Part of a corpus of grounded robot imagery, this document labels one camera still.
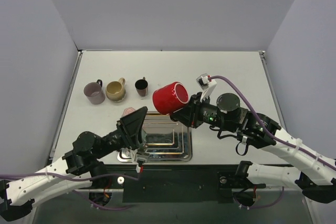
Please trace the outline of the beige round mug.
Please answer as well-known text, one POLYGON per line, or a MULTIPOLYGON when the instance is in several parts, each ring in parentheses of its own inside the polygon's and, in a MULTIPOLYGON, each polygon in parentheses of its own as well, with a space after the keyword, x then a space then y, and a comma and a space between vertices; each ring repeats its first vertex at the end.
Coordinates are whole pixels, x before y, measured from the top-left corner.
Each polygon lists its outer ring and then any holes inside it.
POLYGON ((112 102, 121 102, 126 96, 125 78, 110 82, 106 86, 106 96, 112 102))

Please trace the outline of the brown glazed mug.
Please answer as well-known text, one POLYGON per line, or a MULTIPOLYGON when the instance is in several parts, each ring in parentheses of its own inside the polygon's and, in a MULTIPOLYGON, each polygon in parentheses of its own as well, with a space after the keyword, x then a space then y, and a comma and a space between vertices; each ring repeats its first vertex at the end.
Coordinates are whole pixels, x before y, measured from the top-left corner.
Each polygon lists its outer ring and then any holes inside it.
POLYGON ((135 82, 135 88, 139 96, 145 97, 148 93, 148 82, 145 77, 135 82))

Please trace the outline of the red mug black handle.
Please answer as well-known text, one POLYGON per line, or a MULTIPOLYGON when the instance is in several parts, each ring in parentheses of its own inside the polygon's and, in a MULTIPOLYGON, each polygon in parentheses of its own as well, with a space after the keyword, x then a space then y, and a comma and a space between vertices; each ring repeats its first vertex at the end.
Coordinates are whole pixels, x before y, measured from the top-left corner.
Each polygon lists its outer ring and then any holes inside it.
POLYGON ((168 115, 186 106, 189 97, 186 88, 180 82, 173 82, 154 91, 152 101, 159 113, 168 115))

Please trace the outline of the pink faceted mug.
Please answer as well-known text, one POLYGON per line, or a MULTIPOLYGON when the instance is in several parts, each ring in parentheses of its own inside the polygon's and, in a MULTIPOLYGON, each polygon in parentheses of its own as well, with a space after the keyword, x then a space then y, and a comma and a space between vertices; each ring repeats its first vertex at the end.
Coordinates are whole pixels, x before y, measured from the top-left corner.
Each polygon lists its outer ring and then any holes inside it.
POLYGON ((126 116, 126 115, 129 115, 129 114, 133 113, 134 111, 135 111, 135 109, 132 108, 132 107, 126 108, 126 109, 124 109, 124 111, 123 111, 122 117, 124 117, 124 116, 126 116))

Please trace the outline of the lilac mug black handle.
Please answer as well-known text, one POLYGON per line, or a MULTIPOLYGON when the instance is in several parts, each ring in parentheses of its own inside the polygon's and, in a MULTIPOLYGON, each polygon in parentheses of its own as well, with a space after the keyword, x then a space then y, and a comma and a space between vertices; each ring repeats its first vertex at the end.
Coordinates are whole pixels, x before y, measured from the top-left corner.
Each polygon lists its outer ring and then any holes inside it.
POLYGON ((103 82, 98 79, 96 82, 88 83, 83 89, 84 95, 93 105, 102 104, 105 101, 103 82))

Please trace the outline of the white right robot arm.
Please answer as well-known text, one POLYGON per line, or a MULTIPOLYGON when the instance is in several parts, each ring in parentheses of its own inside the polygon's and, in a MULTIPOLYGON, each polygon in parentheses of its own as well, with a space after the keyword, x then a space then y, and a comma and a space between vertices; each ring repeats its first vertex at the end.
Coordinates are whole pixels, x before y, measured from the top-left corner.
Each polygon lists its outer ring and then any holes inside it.
POLYGON ((246 148, 272 153, 289 164, 281 167, 241 161, 233 176, 220 175, 233 187, 274 185, 299 190, 319 203, 335 201, 335 160, 313 152, 271 118, 258 117, 241 108, 239 97, 232 93, 220 95, 216 105, 195 94, 185 107, 170 115, 173 121, 194 129, 206 123, 218 139, 233 137, 246 148))

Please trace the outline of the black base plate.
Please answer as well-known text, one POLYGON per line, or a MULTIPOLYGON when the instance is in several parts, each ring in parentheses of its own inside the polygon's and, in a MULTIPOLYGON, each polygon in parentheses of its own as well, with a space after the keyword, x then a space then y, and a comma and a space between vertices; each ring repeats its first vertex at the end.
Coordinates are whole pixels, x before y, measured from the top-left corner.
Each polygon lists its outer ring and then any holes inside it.
POLYGON ((108 165, 106 184, 122 192, 123 203, 182 203, 217 201, 231 203, 234 189, 264 189, 236 176, 237 165, 153 165, 147 164, 138 181, 134 165, 108 165))

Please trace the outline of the shiny steel tray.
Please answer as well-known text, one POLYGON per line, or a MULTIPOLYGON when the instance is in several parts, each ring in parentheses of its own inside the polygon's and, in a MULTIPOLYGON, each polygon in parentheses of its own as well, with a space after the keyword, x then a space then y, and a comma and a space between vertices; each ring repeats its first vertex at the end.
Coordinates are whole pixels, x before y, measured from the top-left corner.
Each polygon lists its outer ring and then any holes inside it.
POLYGON ((168 115, 148 112, 143 123, 144 150, 149 163, 188 162, 192 158, 192 131, 168 115))

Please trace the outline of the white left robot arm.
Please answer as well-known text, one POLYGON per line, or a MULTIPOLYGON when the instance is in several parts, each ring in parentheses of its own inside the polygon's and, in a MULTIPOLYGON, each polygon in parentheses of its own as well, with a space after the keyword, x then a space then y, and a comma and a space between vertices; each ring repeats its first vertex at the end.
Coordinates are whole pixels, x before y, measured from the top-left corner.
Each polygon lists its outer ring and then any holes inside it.
POLYGON ((144 145, 142 128, 147 112, 143 106, 123 116, 116 130, 106 136, 82 132, 72 150, 35 173, 2 174, 1 217, 15 221, 48 198, 91 185, 104 187, 110 174, 101 159, 123 148, 135 151, 144 145))

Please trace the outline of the aluminium frame rail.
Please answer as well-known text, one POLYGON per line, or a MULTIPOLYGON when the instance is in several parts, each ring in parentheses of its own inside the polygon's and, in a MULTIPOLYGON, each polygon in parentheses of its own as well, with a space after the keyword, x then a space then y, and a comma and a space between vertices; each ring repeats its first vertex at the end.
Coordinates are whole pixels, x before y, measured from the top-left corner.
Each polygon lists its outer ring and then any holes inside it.
MULTIPOLYGON (((83 51, 79 54, 70 78, 62 118, 52 149, 59 158, 71 150, 72 143, 84 130, 107 134, 115 128, 116 120, 127 107, 147 106, 154 110, 151 96, 140 97, 134 83, 146 77, 149 91, 179 81, 188 92, 199 90, 196 77, 219 74, 232 81, 247 97, 256 111, 283 123, 280 107, 270 82, 262 53, 214 51, 83 51), (83 94, 84 86, 97 79, 104 84, 124 77, 126 98, 120 103, 105 100, 92 105, 83 94)), ((206 126, 192 132, 192 159, 181 165, 237 164, 240 157, 234 152, 232 139, 218 140, 206 126)))

